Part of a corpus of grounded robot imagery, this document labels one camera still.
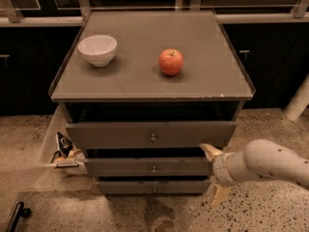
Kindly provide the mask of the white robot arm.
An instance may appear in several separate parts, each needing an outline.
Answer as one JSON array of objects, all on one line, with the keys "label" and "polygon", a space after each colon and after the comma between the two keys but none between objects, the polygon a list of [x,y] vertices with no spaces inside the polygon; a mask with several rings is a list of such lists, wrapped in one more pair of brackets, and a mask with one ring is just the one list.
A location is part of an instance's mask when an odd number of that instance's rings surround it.
[{"label": "white robot arm", "polygon": [[212,206],[222,203],[233,186],[244,182],[281,180],[309,189],[309,160],[272,141],[253,140],[232,153],[205,143],[200,148],[212,163]]}]

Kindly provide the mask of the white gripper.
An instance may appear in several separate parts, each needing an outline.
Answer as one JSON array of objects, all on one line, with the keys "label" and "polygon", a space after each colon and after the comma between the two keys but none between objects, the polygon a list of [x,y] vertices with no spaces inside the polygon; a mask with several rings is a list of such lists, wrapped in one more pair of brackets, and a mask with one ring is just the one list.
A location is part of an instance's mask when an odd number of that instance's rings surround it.
[{"label": "white gripper", "polygon": [[213,161],[213,174],[219,183],[211,184],[209,188],[210,204],[215,207],[227,198],[230,187],[238,183],[228,169],[228,158],[232,154],[222,154],[221,150],[206,143],[201,143],[199,147],[205,152],[208,161]]}]

